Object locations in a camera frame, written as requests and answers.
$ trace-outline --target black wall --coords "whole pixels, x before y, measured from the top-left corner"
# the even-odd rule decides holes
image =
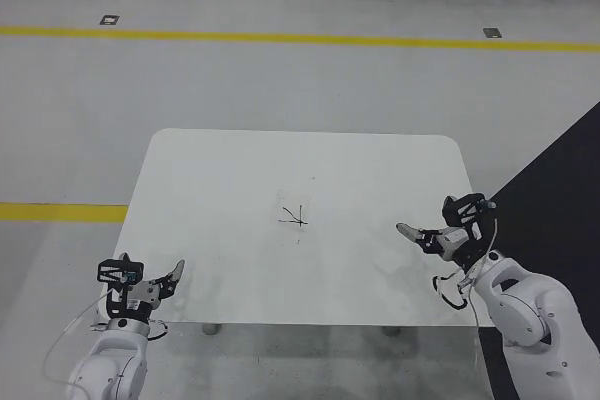
[[[600,350],[600,102],[503,187],[495,248],[573,293]],[[497,400],[517,399],[501,336],[480,332]]]

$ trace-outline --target white table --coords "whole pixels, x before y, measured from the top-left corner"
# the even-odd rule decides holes
[[[166,129],[115,254],[142,261],[145,279],[186,260],[154,313],[165,321],[473,326],[471,309],[451,309],[431,284],[456,266],[395,228],[443,227],[445,196],[470,192],[444,136]],[[301,205],[307,224],[279,222]]]

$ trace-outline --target yellow stripe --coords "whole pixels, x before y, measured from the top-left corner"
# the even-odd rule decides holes
[[[99,204],[0,203],[0,220],[122,223],[127,208]]]
[[[299,43],[341,46],[424,47],[445,49],[600,53],[600,43],[514,42],[498,39],[459,40],[400,37],[325,36],[287,33],[168,32],[0,26],[0,35],[132,40],[211,40],[223,42]]]

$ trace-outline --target gray floor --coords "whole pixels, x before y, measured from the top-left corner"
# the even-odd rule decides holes
[[[600,42],[600,0],[1,0],[0,25]],[[495,193],[600,100],[600,54],[0,36],[0,202],[127,204],[168,128],[442,134]],[[40,363],[99,293],[116,224],[0,221],[0,399],[60,398]],[[51,358],[67,376],[97,334]],[[474,329],[175,325],[143,399],[486,399]]]

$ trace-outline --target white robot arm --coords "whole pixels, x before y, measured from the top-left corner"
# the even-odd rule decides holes
[[[140,395],[147,374],[147,343],[166,334],[149,338],[149,317],[162,300],[173,296],[184,260],[166,276],[151,281],[142,280],[143,268],[126,254],[98,266],[98,280],[106,282],[110,290],[107,313],[111,319],[71,374],[68,399],[134,400]]]
[[[466,278],[458,291],[473,285],[487,305],[502,333],[520,399],[600,400],[600,353],[582,325],[571,292],[557,280],[489,251],[492,238],[485,237],[485,225],[494,222],[494,214],[495,204],[481,194],[448,197],[443,206],[448,228],[419,230],[400,223],[397,229],[425,253],[438,254],[464,270]],[[505,289],[505,283],[513,284]],[[456,309],[466,306],[466,301],[457,305],[443,299]]]

